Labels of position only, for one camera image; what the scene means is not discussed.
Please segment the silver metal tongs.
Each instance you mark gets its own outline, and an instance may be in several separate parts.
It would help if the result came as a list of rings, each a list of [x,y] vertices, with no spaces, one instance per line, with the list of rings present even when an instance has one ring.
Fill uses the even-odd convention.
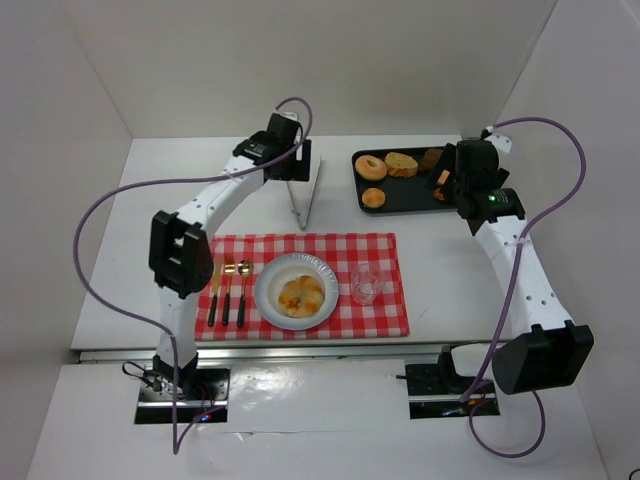
[[[286,183],[291,201],[291,213],[297,227],[304,232],[309,224],[309,218],[314,203],[315,193],[319,184],[323,160],[319,155],[311,159],[310,179],[307,182],[289,181]]]

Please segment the twisted ring bread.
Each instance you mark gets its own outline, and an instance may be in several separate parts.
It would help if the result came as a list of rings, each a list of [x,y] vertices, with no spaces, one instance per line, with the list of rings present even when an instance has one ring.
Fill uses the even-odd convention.
[[[278,296],[278,304],[291,318],[309,318],[324,304],[325,294],[320,282],[309,275],[302,275],[287,282]]]

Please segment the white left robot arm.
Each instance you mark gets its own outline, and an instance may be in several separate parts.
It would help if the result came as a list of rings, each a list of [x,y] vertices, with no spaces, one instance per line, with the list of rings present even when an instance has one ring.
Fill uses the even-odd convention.
[[[211,182],[173,213],[151,222],[149,267],[160,288],[160,323],[165,328],[153,370],[178,388],[195,381],[198,353],[195,323],[200,292],[214,273],[210,241],[227,217],[270,179],[291,179],[297,142],[303,148],[303,177],[309,177],[310,142],[291,116],[273,113],[267,128],[240,142],[221,179]]]

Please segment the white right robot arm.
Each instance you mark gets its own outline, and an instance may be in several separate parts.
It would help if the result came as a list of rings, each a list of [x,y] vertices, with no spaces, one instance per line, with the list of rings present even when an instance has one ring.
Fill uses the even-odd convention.
[[[484,134],[444,147],[429,175],[435,196],[453,203],[491,262],[504,303],[488,344],[452,349],[453,369],[472,382],[467,400],[485,382],[507,394],[573,384],[593,345],[591,329],[574,323],[552,288],[530,237],[534,225],[499,153],[505,138]]]

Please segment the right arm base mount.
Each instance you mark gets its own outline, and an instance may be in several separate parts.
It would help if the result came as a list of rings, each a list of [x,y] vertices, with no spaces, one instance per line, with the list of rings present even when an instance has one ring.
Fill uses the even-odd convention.
[[[473,377],[455,371],[448,347],[434,361],[406,364],[395,378],[406,387],[411,420],[464,418],[472,411],[477,416],[500,415],[492,383],[480,387],[467,401],[459,401]]]

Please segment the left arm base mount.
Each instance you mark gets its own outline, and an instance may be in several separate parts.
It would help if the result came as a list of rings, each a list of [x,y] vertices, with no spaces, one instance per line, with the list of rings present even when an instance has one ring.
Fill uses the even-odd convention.
[[[171,424],[172,384],[145,365],[132,361],[125,361],[121,370],[139,381],[134,423]],[[177,388],[177,422],[188,424],[196,418],[198,423],[226,423],[229,386],[228,368],[199,369],[193,385]]]

